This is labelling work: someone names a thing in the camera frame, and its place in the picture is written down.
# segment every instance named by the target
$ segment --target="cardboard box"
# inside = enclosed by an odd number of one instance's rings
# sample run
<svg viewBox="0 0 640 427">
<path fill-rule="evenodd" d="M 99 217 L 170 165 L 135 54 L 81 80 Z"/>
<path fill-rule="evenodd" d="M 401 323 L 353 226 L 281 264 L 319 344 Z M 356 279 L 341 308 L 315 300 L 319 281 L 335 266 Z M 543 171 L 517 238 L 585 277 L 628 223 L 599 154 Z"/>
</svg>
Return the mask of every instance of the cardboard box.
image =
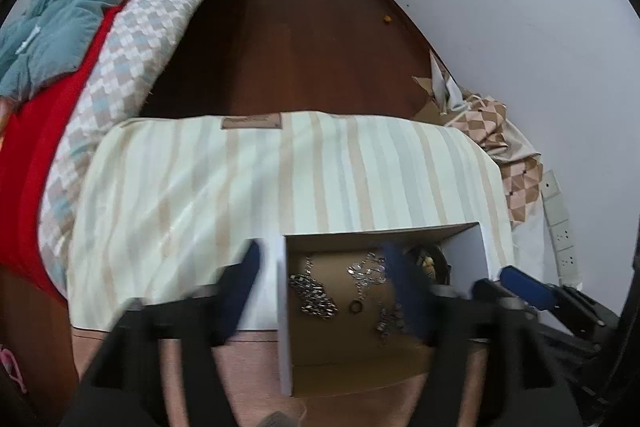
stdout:
<svg viewBox="0 0 640 427">
<path fill-rule="evenodd" d="M 422 123 L 431 123 L 434 125 L 445 125 L 458 115 L 462 114 L 463 111 L 440 112 L 433 94 L 433 87 L 431 86 L 430 78 L 414 76 L 414 81 L 427 92 L 428 99 L 424 104 L 424 107 L 415 114 L 412 120 Z M 462 92 L 462 96 L 465 100 L 473 95 L 471 91 L 464 87 L 460 87 L 460 91 Z"/>
<path fill-rule="evenodd" d="M 379 304 L 395 301 L 392 284 L 370 287 L 362 313 L 348 306 L 357 298 L 347 268 L 368 251 L 392 241 L 405 247 L 438 243 L 451 266 L 451 285 L 467 295 L 489 269 L 478 223 L 385 232 L 293 235 L 270 242 L 277 260 L 280 386 L 295 397 L 357 393 L 393 385 L 426 372 L 430 350 L 415 337 L 394 332 L 386 343 L 374 330 Z M 324 284 L 340 312 L 330 319 L 304 314 L 289 287 L 291 273 L 304 273 L 311 256 L 312 277 Z"/>
</svg>

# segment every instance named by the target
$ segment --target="jewelry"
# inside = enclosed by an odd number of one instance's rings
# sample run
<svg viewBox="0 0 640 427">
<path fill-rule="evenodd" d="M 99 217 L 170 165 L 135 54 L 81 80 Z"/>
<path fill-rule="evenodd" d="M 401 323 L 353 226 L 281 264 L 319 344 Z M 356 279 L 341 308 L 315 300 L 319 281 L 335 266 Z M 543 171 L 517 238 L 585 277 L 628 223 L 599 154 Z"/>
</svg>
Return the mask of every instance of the jewelry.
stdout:
<svg viewBox="0 0 640 427">
<path fill-rule="evenodd" d="M 289 275 L 289 286 L 297 293 L 302 300 L 302 311 L 307 315 L 330 319 L 338 313 L 338 306 L 335 305 L 331 297 L 326 296 L 324 285 L 311 277 L 311 257 L 306 258 L 306 269 L 304 273 Z"/>
<path fill-rule="evenodd" d="M 365 269 L 365 265 L 371 263 L 374 266 Z M 349 311 L 356 315 L 364 309 L 364 299 L 367 298 L 367 290 L 370 286 L 377 286 L 386 282 L 385 258 L 376 257 L 373 252 L 367 253 L 359 263 L 353 263 L 347 268 L 347 272 L 355 279 L 358 298 L 351 301 Z M 377 277 L 371 277 L 372 274 L 378 273 Z"/>
<path fill-rule="evenodd" d="M 450 284 L 451 267 L 436 245 L 417 245 L 405 255 L 411 263 L 421 266 L 434 284 Z"/>
<path fill-rule="evenodd" d="M 380 335 L 380 340 L 384 343 L 391 335 L 391 331 L 395 329 L 401 333 L 409 333 L 406 322 L 404 321 L 404 312 L 399 303 L 395 303 L 391 312 L 385 305 L 380 303 L 380 319 L 376 323 L 376 331 Z"/>
</svg>

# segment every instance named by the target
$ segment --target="red blanket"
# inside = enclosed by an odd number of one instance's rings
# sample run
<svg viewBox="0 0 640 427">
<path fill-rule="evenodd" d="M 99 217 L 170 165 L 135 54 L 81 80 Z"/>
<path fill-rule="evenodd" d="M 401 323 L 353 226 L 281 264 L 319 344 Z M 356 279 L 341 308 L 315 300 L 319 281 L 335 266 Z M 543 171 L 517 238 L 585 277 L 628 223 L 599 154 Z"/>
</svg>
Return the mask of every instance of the red blanket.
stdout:
<svg viewBox="0 0 640 427">
<path fill-rule="evenodd" d="M 63 299 L 49 280 L 38 248 L 38 212 L 49 168 L 116 14 L 109 8 L 78 71 L 68 74 L 10 118 L 0 149 L 0 264 Z"/>
</svg>

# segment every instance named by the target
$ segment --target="brown leather label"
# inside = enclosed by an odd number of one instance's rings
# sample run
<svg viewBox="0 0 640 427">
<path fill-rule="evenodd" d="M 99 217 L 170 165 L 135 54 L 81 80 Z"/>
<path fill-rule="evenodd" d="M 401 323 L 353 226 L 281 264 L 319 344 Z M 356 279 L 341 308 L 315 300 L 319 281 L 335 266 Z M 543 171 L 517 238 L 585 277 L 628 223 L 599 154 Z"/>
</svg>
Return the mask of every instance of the brown leather label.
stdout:
<svg viewBox="0 0 640 427">
<path fill-rule="evenodd" d="M 282 117 L 279 112 L 254 114 L 251 116 L 226 116 L 222 119 L 221 129 L 282 129 Z"/>
</svg>

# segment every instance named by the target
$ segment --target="baseboard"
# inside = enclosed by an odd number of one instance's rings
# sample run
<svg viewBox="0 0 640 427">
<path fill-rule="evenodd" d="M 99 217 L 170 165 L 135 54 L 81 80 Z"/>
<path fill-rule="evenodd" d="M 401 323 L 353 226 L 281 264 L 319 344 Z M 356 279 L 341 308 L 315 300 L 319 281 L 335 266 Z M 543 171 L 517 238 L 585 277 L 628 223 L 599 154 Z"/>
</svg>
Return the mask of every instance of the baseboard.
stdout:
<svg viewBox="0 0 640 427">
<path fill-rule="evenodd" d="M 418 44 L 420 48 L 424 50 L 425 53 L 429 54 L 429 52 L 432 51 L 433 54 L 436 55 L 436 57 L 438 57 L 438 54 L 433 49 L 433 46 L 430 44 L 430 42 L 427 40 L 427 37 L 425 37 L 422 34 L 422 32 L 418 29 L 418 26 L 415 25 L 415 23 L 400 7 L 400 5 L 394 0 L 384 0 L 384 2 L 389 6 L 390 10 L 392 11 L 396 19 L 398 19 L 402 24 L 402 26 L 404 26 L 407 29 L 407 31 L 411 34 L 416 44 Z"/>
</svg>

